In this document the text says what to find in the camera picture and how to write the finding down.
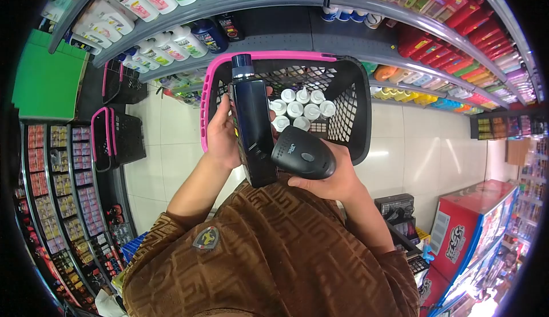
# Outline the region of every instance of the store shelf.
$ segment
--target store shelf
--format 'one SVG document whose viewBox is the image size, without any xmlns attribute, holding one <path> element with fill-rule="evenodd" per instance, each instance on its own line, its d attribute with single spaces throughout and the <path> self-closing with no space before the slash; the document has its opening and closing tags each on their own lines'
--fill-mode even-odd
<svg viewBox="0 0 549 317">
<path fill-rule="evenodd" d="M 48 194 L 49 199 L 51 200 L 51 203 L 53 204 L 55 213 L 55 221 L 57 222 L 61 234 L 61 238 L 63 239 L 63 242 L 65 242 L 65 245 L 67 246 L 66 252 L 69 255 L 69 258 L 74 265 L 74 270 L 80 277 L 80 280 L 86 286 L 86 289 L 88 292 L 93 296 L 93 298 L 96 297 L 96 293 L 92 290 L 91 286 L 89 285 L 88 281 L 86 280 L 86 276 L 83 274 L 82 269 L 80 268 L 79 262 L 74 258 L 74 254 L 72 253 L 72 241 L 68 239 L 68 237 L 65 235 L 66 229 L 65 225 L 62 223 L 61 219 L 59 218 L 59 205 L 57 204 L 57 200 L 54 198 L 53 195 L 53 188 L 51 186 L 51 175 L 49 171 L 49 151 L 50 151 L 50 138 L 49 138 L 49 126 L 44 125 L 44 172 L 45 172 L 45 180 L 46 184 L 48 186 Z"/>
<path fill-rule="evenodd" d="M 507 81 L 505 74 L 488 57 L 475 47 L 466 37 L 459 35 L 454 29 L 444 25 L 435 19 L 416 13 L 410 9 L 398 6 L 382 0 L 329 0 L 330 6 L 347 7 L 354 10 L 373 12 L 384 17 L 394 19 L 404 24 L 411 25 L 432 35 L 447 41 L 458 49 L 468 53 L 481 65 L 495 74 L 502 82 Z M 517 96 L 523 105 L 526 105 L 524 98 L 519 94 L 516 87 L 511 83 L 507 85 L 511 92 Z"/>
<path fill-rule="evenodd" d="M 400 56 L 396 30 L 380 25 L 376 30 L 362 23 L 325 22 L 318 10 L 311 9 L 311 33 L 313 50 L 321 53 L 336 53 L 353 56 L 361 61 L 410 69 L 423 74 L 448 80 L 467 90 L 474 91 L 504 108 L 509 104 L 473 84 L 443 71 Z"/>
<path fill-rule="evenodd" d="M 82 11 L 84 6 L 86 6 L 89 1 L 90 0 L 72 0 L 71 5 L 69 5 L 69 8 L 63 13 L 61 19 L 53 29 L 51 41 L 48 46 L 49 53 L 55 53 L 55 50 L 59 46 L 59 42 L 63 38 L 63 35 L 72 26 L 80 11 Z"/>
<path fill-rule="evenodd" d="M 504 23 L 505 27 L 507 28 L 507 31 L 511 34 L 511 37 L 515 41 L 518 52 L 523 58 L 523 61 L 526 65 L 526 69 L 528 69 L 528 73 L 530 73 L 530 79 L 532 80 L 532 84 L 534 85 L 534 90 L 536 92 L 536 97 L 538 98 L 538 102 L 541 102 L 542 96 L 540 96 L 540 90 L 539 90 L 540 83 L 538 82 L 536 77 L 537 66 L 534 61 L 534 57 L 532 56 L 532 48 L 528 45 L 528 42 L 526 41 L 526 37 L 524 36 L 522 29 L 518 25 L 517 19 L 515 19 L 513 12 L 509 8 L 509 5 L 507 5 L 505 0 L 486 0 L 486 1 L 488 2 L 488 4 L 492 6 L 492 8 L 494 9 L 494 12 L 498 14 L 498 17 Z"/>
<path fill-rule="evenodd" d="M 103 49 L 101 53 L 93 60 L 93 65 L 97 68 L 102 67 L 108 60 L 112 59 L 126 49 L 131 48 L 140 41 L 150 38 L 157 33 L 167 31 L 176 25 L 193 22 L 197 19 L 209 18 L 221 13 L 254 9 L 257 7 L 283 5 L 323 6 L 324 3 L 325 0 L 197 0 L 191 5 L 177 6 L 173 12 L 170 12 L 167 15 L 160 15 L 151 22 L 146 23 L 142 20 L 138 20 L 135 24 L 134 30 L 123 36 L 118 42 L 113 43 L 112 46 Z M 268 23 L 268 26 L 277 27 L 277 25 L 271 22 Z"/>
</svg>

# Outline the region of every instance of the display rack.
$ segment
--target display rack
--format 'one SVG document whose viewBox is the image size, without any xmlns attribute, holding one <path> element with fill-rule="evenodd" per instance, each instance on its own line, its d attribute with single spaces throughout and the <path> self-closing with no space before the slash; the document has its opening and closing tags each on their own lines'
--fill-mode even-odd
<svg viewBox="0 0 549 317">
<path fill-rule="evenodd" d="M 90 0 L 72 0 L 72 3 L 69 5 L 67 10 L 63 12 L 63 15 L 59 19 L 59 22 L 56 24 L 51 34 L 51 40 L 48 46 L 49 53 L 55 53 L 55 50 L 59 46 L 59 42 L 70 29 L 71 25 L 74 23 L 75 19 L 80 14 L 80 11 L 88 4 Z"/>
</svg>

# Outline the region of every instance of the blue container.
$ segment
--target blue container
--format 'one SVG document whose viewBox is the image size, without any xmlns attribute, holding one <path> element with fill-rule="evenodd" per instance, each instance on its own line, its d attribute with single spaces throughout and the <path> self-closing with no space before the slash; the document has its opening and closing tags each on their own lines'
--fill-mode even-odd
<svg viewBox="0 0 549 317">
<path fill-rule="evenodd" d="M 223 53 L 229 47 L 227 36 L 219 31 L 216 23 L 209 19 L 199 19 L 190 32 L 207 46 L 212 53 Z"/>
</svg>

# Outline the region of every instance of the person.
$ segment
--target person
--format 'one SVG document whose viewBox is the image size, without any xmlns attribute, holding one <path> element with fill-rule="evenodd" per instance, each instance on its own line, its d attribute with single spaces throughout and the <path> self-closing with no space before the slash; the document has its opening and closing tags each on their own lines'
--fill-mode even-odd
<svg viewBox="0 0 549 317">
<path fill-rule="evenodd" d="M 241 165 L 229 111 L 224 95 L 208 125 L 208 151 L 127 266 L 129 316 L 418 316 L 406 257 L 345 146 L 326 142 L 333 176 L 281 173 L 259 189 L 244 181 L 204 222 Z"/>
</svg>

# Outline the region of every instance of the black plastic basket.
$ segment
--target black plastic basket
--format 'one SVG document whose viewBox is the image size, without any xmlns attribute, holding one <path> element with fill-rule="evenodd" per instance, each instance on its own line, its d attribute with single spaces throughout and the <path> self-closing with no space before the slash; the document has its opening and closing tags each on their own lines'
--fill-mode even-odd
<svg viewBox="0 0 549 317">
<path fill-rule="evenodd" d="M 139 82 L 139 73 L 110 60 L 103 73 L 103 104 L 135 104 L 147 97 L 147 84 Z"/>
<path fill-rule="evenodd" d="M 360 61 L 304 51 L 250 52 L 256 77 L 273 87 L 270 99 L 280 98 L 286 88 L 322 90 L 334 102 L 336 113 L 328 119 L 311 122 L 310 132 L 349 149 L 353 165 L 368 155 L 372 131 L 372 105 L 368 75 Z M 200 137 L 208 150 L 206 128 L 215 115 L 227 84 L 232 80 L 230 58 L 224 53 L 210 63 L 206 72 L 200 104 Z"/>
</svg>

